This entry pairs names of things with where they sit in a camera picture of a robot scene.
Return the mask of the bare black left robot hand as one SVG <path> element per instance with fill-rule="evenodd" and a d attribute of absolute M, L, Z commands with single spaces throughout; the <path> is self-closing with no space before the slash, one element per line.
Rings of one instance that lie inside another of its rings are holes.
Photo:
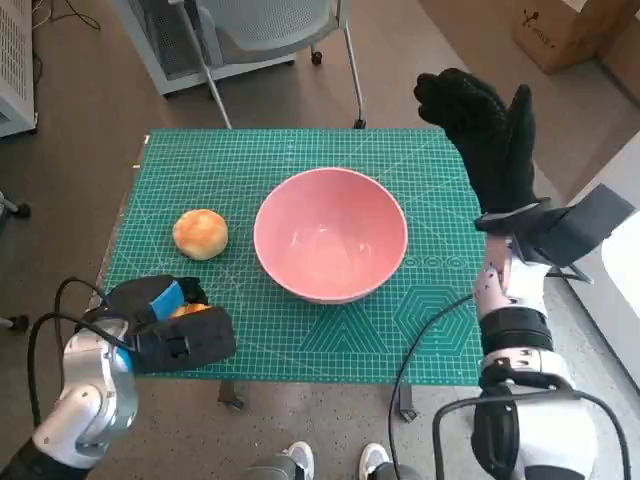
<path fill-rule="evenodd" d="M 146 276 L 125 281 L 108 294 L 109 311 L 123 314 L 137 328 L 180 316 L 189 305 L 208 306 L 196 277 Z"/>

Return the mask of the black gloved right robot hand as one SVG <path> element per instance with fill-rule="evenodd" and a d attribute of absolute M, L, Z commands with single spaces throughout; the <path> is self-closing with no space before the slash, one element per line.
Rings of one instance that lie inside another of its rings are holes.
<path fill-rule="evenodd" d="M 462 157 L 482 215 L 548 207 L 534 192 L 536 123 L 528 85 L 505 103 L 492 85 L 449 68 L 420 74 L 413 93 L 420 118 L 443 129 Z"/>

